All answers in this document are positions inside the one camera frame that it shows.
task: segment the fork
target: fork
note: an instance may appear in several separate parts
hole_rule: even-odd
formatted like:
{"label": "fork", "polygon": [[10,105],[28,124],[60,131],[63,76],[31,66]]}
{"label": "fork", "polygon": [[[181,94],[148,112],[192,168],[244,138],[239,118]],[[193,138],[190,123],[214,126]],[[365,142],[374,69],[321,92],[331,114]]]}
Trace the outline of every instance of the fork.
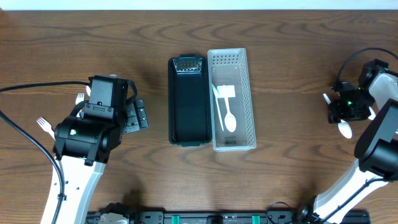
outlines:
{"label": "fork", "polygon": [[[79,104],[80,102],[82,102],[84,100],[85,100],[85,93],[78,93],[77,97],[76,97],[76,100],[75,100],[75,103],[77,105],[77,104]],[[81,110],[79,111],[79,113],[77,113],[76,117],[78,117],[78,118],[80,117],[80,112],[81,112]]]}
{"label": "fork", "polygon": [[55,140],[54,131],[52,130],[51,124],[46,119],[39,118],[37,120],[37,123],[43,129],[43,131],[45,131],[46,133],[49,133],[51,135],[51,137]]}

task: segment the cable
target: cable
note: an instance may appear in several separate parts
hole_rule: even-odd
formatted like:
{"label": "cable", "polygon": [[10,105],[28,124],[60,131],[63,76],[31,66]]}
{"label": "cable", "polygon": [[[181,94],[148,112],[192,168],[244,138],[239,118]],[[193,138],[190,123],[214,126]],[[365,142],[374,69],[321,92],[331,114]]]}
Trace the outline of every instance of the cable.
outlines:
{"label": "cable", "polygon": [[[89,85],[89,83],[85,82],[52,82],[52,83],[35,83],[35,84],[28,84],[28,85],[18,85],[18,86],[10,86],[6,88],[0,89],[0,92],[3,91],[9,91],[9,90],[18,90],[22,88],[32,88],[32,87],[38,87],[38,86],[55,86],[55,85],[71,85],[71,84],[81,84],[81,85]],[[44,154],[45,156],[50,160],[51,164],[54,166],[55,171],[57,172],[58,179],[60,182],[60,193],[58,195],[58,204],[54,212],[54,217],[52,220],[52,224],[56,224],[58,214],[61,210],[61,205],[62,201],[65,198],[65,181],[63,178],[63,174],[61,169],[59,168],[58,164],[55,162],[55,159],[52,157],[51,153],[46,150],[46,148],[43,147],[36,139],[34,139],[30,134],[25,132],[22,128],[20,128],[16,123],[11,121],[1,110],[0,110],[0,117],[11,127],[13,127],[15,130],[17,130],[19,133],[21,133],[23,136],[25,136],[27,139],[29,139],[31,142],[33,142]]]}
{"label": "cable", "polygon": [[336,210],[334,210],[333,212],[331,212],[326,218],[324,218],[321,223],[325,223],[326,221],[328,221],[329,218],[331,218],[333,215],[335,215],[337,212],[339,212],[341,209],[343,209],[347,204],[349,204],[356,196],[358,196],[366,187],[369,187],[369,185],[371,185],[371,183],[377,182],[377,181],[388,181],[384,178],[379,178],[379,179],[372,179],[369,181],[366,181],[364,185],[362,185],[362,187],[357,190],[350,198],[347,199],[347,201],[345,201],[343,204],[341,204],[340,206],[338,206],[336,208]]}
{"label": "cable", "polygon": [[348,62],[349,62],[351,59],[353,59],[353,58],[355,58],[356,56],[358,56],[359,54],[361,54],[362,52],[365,52],[365,51],[367,51],[367,50],[380,50],[380,51],[382,51],[382,52],[389,53],[390,55],[392,55],[393,57],[395,57],[395,58],[398,60],[398,56],[397,56],[396,54],[392,53],[392,52],[389,51],[389,50],[382,49],[382,48],[380,48],[380,47],[368,47],[368,48],[359,50],[359,51],[355,52],[353,55],[351,55],[351,56],[343,63],[343,65],[340,67],[340,70],[338,71],[338,75],[337,75],[337,83],[341,82],[341,79],[340,79],[341,73],[343,72],[343,70],[344,70],[345,66],[348,64]]}
{"label": "cable", "polygon": [[[279,204],[288,206],[288,208],[289,208],[289,209],[293,212],[293,214],[294,214],[294,211],[293,211],[292,207],[290,207],[290,206],[289,206],[288,204],[286,204],[285,202],[274,202],[274,203],[272,203],[272,205],[270,205],[270,206],[267,208],[267,210],[266,210],[266,216],[267,216],[268,220],[269,220],[272,224],[277,224],[277,223],[274,222],[274,221],[272,221],[272,217],[270,217],[270,216],[268,215],[268,211],[269,211],[274,205],[279,205]],[[285,223],[285,224],[291,224],[291,223],[293,223],[293,220],[294,220],[294,218],[292,217],[292,220],[289,221],[289,222],[287,222],[287,223]]]}

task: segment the black cable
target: black cable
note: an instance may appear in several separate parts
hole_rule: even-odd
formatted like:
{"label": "black cable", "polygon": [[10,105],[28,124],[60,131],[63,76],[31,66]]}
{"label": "black cable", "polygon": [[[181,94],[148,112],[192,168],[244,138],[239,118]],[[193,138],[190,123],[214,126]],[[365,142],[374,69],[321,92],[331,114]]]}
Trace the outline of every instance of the black cable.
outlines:
{"label": "black cable", "polygon": [[[294,211],[293,211],[292,207],[290,207],[290,206],[289,206],[288,204],[286,204],[285,202],[274,202],[274,203],[272,203],[272,205],[270,205],[270,206],[267,208],[267,210],[266,210],[266,216],[267,216],[268,220],[269,220],[272,224],[278,224],[278,223],[272,221],[272,217],[270,217],[270,216],[268,215],[268,212],[269,212],[269,210],[270,210],[274,205],[280,205],[280,204],[288,206],[288,208],[293,212],[293,215],[294,215]],[[293,220],[294,220],[294,218],[292,217],[292,220],[289,221],[289,222],[287,222],[287,223],[285,223],[285,224],[291,224],[291,223],[293,223]]]}
{"label": "black cable", "polygon": [[[55,86],[55,85],[70,85],[70,84],[81,84],[81,85],[89,85],[89,83],[85,82],[52,82],[52,83],[35,83],[35,84],[28,84],[28,85],[18,85],[18,86],[10,86],[6,88],[0,89],[0,92],[3,91],[8,91],[8,90],[18,90],[22,88],[32,88],[32,87],[39,87],[39,86]],[[55,171],[57,172],[58,179],[60,182],[60,193],[58,195],[58,204],[54,212],[54,217],[52,220],[52,224],[56,224],[58,214],[61,209],[62,201],[65,198],[65,181],[63,178],[63,174],[61,169],[59,168],[58,164],[55,162],[55,159],[52,157],[51,153],[46,150],[36,139],[34,139],[31,135],[29,135],[27,132],[25,132],[22,128],[20,128],[16,123],[11,121],[1,110],[0,110],[0,117],[11,127],[13,127],[15,130],[17,130],[19,133],[21,133],[23,136],[25,136],[27,139],[29,139],[31,142],[33,142],[44,154],[47,156],[47,158],[50,160],[51,164],[54,166]]]}
{"label": "black cable", "polygon": [[366,187],[369,187],[369,185],[371,185],[371,183],[377,182],[377,181],[388,181],[384,178],[379,178],[379,179],[373,179],[373,180],[369,180],[366,181],[364,185],[362,185],[362,187],[357,190],[350,198],[347,199],[347,201],[345,201],[343,204],[339,205],[336,210],[334,210],[333,212],[331,212],[326,218],[324,218],[321,223],[325,223],[326,221],[328,221],[328,219],[330,217],[332,217],[333,215],[335,215],[337,212],[339,212],[341,209],[343,209],[347,204],[349,204],[355,197],[357,197]]}
{"label": "black cable", "polygon": [[393,57],[395,57],[395,58],[398,60],[398,56],[397,56],[396,54],[392,53],[392,52],[389,51],[389,50],[382,49],[382,48],[380,48],[380,47],[368,47],[368,48],[359,50],[359,51],[355,52],[353,55],[351,55],[351,56],[343,63],[343,65],[340,67],[340,70],[338,71],[338,75],[337,75],[337,83],[340,83],[340,82],[341,82],[341,79],[340,79],[341,73],[343,72],[343,70],[344,70],[345,66],[348,64],[348,62],[349,62],[351,59],[353,59],[353,58],[355,58],[356,56],[358,56],[359,54],[361,54],[362,52],[365,52],[365,51],[367,51],[367,50],[380,50],[380,51],[382,51],[382,52],[389,53],[390,55],[392,55]]}

